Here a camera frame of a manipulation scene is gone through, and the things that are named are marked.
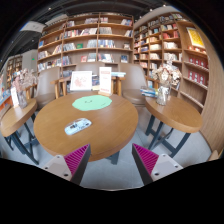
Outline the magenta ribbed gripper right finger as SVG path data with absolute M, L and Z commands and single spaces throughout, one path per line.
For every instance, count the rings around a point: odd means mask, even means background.
M 182 166 L 167 154 L 156 154 L 135 143 L 132 155 L 144 185 L 150 184 L 182 169 Z

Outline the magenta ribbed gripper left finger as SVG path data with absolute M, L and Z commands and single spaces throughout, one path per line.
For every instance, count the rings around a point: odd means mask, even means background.
M 56 155 L 43 166 L 43 170 L 79 185 L 90 155 L 91 147 L 87 144 L 65 156 Z

